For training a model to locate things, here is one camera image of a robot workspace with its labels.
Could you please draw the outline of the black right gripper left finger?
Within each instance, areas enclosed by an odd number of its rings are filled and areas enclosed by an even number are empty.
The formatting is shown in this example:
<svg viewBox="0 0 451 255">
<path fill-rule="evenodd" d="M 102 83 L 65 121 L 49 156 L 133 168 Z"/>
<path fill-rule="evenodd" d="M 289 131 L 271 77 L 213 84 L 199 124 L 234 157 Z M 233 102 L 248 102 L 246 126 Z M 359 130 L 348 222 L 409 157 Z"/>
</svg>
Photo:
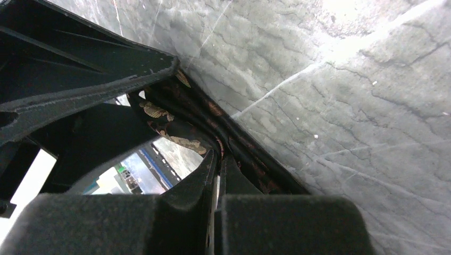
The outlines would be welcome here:
<svg viewBox="0 0 451 255">
<path fill-rule="evenodd" d="M 41 194 L 1 254 L 207 254 L 218 155 L 163 194 Z"/>
</svg>

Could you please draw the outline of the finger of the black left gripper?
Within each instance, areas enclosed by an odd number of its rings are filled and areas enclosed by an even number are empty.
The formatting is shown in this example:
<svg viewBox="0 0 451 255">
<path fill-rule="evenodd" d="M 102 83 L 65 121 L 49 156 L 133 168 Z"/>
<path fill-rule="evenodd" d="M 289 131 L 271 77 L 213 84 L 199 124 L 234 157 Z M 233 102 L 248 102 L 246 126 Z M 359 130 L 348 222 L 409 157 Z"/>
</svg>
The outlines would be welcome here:
<svg viewBox="0 0 451 255">
<path fill-rule="evenodd" d="M 127 106 L 103 103 L 64 117 L 25 138 L 1 146 L 1 215 L 16 208 L 12 197 L 43 149 L 56 157 L 40 193 L 65 193 L 84 177 L 110 168 L 128 152 L 155 140 L 157 133 Z"/>
<path fill-rule="evenodd" d="M 1 144 L 172 76 L 177 57 L 49 1 L 1 1 Z"/>
</svg>

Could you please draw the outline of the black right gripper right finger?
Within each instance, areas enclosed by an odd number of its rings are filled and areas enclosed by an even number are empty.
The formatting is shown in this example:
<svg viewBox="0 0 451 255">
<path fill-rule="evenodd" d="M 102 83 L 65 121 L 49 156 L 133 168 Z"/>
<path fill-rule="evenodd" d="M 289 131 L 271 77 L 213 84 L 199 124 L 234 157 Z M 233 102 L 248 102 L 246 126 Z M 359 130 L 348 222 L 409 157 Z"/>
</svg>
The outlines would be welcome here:
<svg viewBox="0 0 451 255">
<path fill-rule="evenodd" d="M 262 194 L 231 156 L 221 163 L 214 220 L 215 254 L 375 254 L 351 201 Z"/>
</svg>

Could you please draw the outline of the black floral gold tie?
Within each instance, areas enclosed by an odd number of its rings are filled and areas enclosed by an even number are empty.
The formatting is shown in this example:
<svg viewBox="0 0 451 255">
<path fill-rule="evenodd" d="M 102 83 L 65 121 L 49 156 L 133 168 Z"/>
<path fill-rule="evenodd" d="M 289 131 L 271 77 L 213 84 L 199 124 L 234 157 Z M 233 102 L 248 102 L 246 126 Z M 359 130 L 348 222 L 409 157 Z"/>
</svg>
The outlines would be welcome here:
<svg viewBox="0 0 451 255">
<path fill-rule="evenodd" d="M 309 193 L 184 71 L 130 92 L 127 99 L 159 136 L 201 157 L 213 150 L 220 166 L 236 167 L 262 193 Z"/>
</svg>

